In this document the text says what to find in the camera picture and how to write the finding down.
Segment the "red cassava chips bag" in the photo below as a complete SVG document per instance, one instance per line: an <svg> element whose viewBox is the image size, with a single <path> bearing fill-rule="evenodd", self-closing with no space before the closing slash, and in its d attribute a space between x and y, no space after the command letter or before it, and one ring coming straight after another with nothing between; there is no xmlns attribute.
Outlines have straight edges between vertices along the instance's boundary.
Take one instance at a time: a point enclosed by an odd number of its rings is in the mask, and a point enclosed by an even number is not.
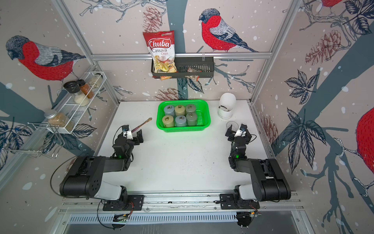
<svg viewBox="0 0 374 234"><path fill-rule="evenodd" d="M154 77L160 75L161 80L170 79L166 73L177 73L175 65L175 42L174 31L143 32L143 36L152 56L151 72Z"/></svg>

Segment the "orange spice bottle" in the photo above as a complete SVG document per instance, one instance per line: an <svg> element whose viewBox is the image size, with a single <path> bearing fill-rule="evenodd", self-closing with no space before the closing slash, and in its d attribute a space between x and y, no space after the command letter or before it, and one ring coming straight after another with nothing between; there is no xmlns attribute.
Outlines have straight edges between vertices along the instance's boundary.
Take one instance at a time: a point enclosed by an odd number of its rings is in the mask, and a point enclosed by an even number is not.
<svg viewBox="0 0 374 234"><path fill-rule="evenodd" d="M94 94L91 91L91 87L89 86L89 84L87 84L82 79L77 80L77 83L78 83L78 85L80 87L81 92L83 92L87 96L88 99L91 99L91 98L94 97Z"/></svg>

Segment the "clear glass cup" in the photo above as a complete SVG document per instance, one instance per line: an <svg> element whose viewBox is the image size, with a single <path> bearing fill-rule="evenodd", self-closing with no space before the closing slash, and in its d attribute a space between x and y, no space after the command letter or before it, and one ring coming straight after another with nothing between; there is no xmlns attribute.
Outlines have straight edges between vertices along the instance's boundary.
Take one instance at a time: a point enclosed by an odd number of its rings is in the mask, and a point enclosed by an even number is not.
<svg viewBox="0 0 374 234"><path fill-rule="evenodd" d="M235 132L239 129L239 125L235 121L228 121L226 123L226 129L229 129L230 127L231 127L231 130Z"/></svg>

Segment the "black lid spice jar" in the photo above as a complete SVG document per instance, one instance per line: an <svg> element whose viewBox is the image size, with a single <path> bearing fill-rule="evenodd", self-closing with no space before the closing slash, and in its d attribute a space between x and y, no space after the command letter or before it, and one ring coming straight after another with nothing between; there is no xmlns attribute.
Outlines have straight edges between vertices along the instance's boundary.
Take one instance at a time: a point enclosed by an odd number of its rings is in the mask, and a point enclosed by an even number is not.
<svg viewBox="0 0 374 234"><path fill-rule="evenodd" d="M71 94L74 104L77 104L79 106L87 106L89 104L90 101L87 96L81 91L78 82L66 82L63 85L63 88Z"/></svg>

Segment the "black hanging wall basket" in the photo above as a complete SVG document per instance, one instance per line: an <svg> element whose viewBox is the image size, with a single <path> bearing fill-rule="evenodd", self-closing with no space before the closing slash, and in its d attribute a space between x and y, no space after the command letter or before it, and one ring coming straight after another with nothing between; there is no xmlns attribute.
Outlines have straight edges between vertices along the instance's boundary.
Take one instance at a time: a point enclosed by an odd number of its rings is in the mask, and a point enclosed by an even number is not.
<svg viewBox="0 0 374 234"><path fill-rule="evenodd" d="M151 73L154 77L172 77L176 78L185 78L185 76L198 75L200 78L212 78L214 75L214 59L213 57L176 57L175 60L176 72L167 73L167 72L154 72L153 71L153 62L151 65ZM193 67L200 69L200 73L188 73L188 67Z"/></svg>

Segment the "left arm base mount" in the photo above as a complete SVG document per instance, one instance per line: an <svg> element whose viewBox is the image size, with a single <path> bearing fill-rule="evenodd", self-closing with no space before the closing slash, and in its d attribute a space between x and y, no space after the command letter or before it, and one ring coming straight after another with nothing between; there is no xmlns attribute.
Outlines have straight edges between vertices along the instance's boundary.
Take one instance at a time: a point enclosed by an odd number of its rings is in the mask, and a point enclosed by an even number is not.
<svg viewBox="0 0 374 234"><path fill-rule="evenodd" d="M126 201L123 199L109 200L103 205L103 211L141 211L144 198L144 195L127 195Z"/></svg>

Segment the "pale spice jar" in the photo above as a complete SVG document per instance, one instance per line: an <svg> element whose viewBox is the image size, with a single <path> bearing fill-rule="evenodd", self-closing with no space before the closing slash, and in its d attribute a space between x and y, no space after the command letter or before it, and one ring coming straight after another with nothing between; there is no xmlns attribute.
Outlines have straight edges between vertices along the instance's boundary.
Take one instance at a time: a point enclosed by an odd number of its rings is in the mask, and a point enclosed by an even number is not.
<svg viewBox="0 0 374 234"><path fill-rule="evenodd" d="M89 85L95 89L99 88L102 85L103 82L103 76L100 73L94 74L94 76L90 79Z"/></svg>

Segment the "blue canister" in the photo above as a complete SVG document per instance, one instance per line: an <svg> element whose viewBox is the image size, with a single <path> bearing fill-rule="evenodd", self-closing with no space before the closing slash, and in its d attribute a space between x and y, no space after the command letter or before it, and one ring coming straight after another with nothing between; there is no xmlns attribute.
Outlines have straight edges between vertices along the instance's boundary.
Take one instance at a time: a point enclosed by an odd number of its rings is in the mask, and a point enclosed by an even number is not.
<svg viewBox="0 0 374 234"><path fill-rule="evenodd" d="M175 121L175 126L176 127L186 127L187 126L187 119L183 115L176 116L174 121Z"/></svg>
<svg viewBox="0 0 374 234"><path fill-rule="evenodd" d="M175 107L173 105L167 105L164 107L164 114L165 116L173 116L175 117Z"/></svg>

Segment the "silver lid spice jar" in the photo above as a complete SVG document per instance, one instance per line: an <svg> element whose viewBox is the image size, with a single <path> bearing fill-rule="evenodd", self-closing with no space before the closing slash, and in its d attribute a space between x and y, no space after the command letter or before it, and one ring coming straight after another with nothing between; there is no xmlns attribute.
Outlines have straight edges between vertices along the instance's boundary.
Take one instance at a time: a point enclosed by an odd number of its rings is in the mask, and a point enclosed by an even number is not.
<svg viewBox="0 0 374 234"><path fill-rule="evenodd" d="M68 132L71 132L74 128L74 123L65 114L56 110L46 111L44 117L50 125L65 128Z"/></svg>

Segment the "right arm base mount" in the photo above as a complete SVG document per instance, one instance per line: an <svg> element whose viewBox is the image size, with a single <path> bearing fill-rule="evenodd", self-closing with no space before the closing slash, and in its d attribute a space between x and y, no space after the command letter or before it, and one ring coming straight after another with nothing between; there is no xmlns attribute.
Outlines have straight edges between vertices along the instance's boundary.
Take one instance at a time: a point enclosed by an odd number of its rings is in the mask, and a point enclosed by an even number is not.
<svg viewBox="0 0 374 234"><path fill-rule="evenodd" d="M222 210L258 210L260 208L259 202L257 200L244 200L239 198L235 194L220 194L219 200L216 202L216 204L219 204Z"/></svg>

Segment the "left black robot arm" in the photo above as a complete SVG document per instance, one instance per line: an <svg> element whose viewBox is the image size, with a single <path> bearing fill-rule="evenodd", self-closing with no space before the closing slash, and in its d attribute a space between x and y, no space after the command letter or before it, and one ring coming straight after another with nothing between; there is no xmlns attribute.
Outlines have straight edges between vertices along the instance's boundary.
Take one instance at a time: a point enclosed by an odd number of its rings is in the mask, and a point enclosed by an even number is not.
<svg viewBox="0 0 374 234"><path fill-rule="evenodd" d="M59 192L67 198L95 198L107 201L127 201L124 186L103 181L103 175L128 170L133 161L135 145L144 142L142 130L130 137L129 132L119 134L113 144L111 157L77 157L59 186Z"/></svg>

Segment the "small snack packet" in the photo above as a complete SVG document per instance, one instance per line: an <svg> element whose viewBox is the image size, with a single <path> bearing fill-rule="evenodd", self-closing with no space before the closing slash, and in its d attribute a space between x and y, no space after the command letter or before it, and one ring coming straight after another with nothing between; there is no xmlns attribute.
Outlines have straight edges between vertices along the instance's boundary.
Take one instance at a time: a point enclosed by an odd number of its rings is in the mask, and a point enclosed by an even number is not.
<svg viewBox="0 0 374 234"><path fill-rule="evenodd" d="M188 67L187 72L188 73L200 73L202 71L200 69L197 69L197 68ZM185 78L193 80L193 81L198 81L199 80L198 75L185 76Z"/></svg>

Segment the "green plastic basket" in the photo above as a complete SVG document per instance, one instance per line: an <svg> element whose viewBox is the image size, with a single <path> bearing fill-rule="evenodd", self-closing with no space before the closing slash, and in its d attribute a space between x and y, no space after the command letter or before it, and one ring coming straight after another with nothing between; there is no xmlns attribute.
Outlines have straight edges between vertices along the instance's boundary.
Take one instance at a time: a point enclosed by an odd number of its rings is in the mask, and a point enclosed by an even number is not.
<svg viewBox="0 0 374 234"><path fill-rule="evenodd" d="M175 107L179 104L184 105L184 106L188 104L195 105L196 114L197 114L197 125L196 126L170 127L170 128L164 127L164 124L162 122L162 118L165 116L164 108L168 105L173 105ZM160 130L166 133L203 131L204 129L209 127L210 123L211 123L211 119L210 119L210 113L209 113L209 106L207 102L204 100L199 100L199 99L169 100L169 101L164 101L160 103L158 106L156 125Z"/></svg>

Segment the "white round lamp device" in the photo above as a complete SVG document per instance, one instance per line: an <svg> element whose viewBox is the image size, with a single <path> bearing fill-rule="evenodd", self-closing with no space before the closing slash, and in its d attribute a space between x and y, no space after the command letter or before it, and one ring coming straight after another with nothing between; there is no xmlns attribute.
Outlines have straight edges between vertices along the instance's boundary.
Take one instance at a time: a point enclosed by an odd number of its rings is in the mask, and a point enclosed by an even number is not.
<svg viewBox="0 0 374 234"><path fill-rule="evenodd" d="M232 93L224 93L222 94L219 107L218 107L218 115L220 118L227 120L230 119L233 115L233 110L236 105L236 97Z"/></svg>

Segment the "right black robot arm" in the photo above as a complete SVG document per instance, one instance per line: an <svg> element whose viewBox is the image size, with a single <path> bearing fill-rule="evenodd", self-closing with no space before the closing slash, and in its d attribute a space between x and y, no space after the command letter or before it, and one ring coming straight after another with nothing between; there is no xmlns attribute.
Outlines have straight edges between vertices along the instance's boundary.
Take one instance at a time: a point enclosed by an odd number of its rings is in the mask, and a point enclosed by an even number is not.
<svg viewBox="0 0 374 234"><path fill-rule="evenodd" d="M291 198L291 189L275 159L249 159L245 155L246 146L252 139L247 125L241 124L236 131L229 126L225 136L231 142L228 157L231 169L247 173L251 178L250 184L235 186L234 197L237 200L279 202Z"/></svg>

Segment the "green canister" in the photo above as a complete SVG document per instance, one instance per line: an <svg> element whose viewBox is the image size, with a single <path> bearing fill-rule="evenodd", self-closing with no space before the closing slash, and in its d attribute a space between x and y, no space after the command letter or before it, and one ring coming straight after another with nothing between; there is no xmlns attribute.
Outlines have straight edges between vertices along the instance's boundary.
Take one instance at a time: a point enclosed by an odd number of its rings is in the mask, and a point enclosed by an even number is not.
<svg viewBox="0 0 374 234"><path fill-rule="evenodd" d="M186 120L188 126L196 126L197 125L197 114L195 112L187 113Z"/></svg>
<svg viewBox="0 0 374 234"><path fill-rule="evenodd" d="M186 114L189 113L195 113L196 112L196 106L193 104L189 104L185 106Z"/></svg>

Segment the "yellow canister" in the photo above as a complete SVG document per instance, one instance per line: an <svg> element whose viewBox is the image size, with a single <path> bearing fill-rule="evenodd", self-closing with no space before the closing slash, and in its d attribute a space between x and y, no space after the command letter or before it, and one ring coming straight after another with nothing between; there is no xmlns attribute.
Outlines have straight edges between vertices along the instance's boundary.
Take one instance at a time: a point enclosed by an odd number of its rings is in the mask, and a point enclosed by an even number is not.
<svg viewBox="0 0 374 234"><path fill-rule="evenodd" d="M176 116L185 116L186 115L186 108L184 105L176 105L174 107L174 112Z"/></svg>
<svg viewBox="0 0 374 234"><path fill-rule="evenodd" d="M174 116L172 116L172 115L165 115L165 116L162 118L162 123L163 123L163 126L164 126L165 128L172 128L172 127L175 127Z"/></svg>

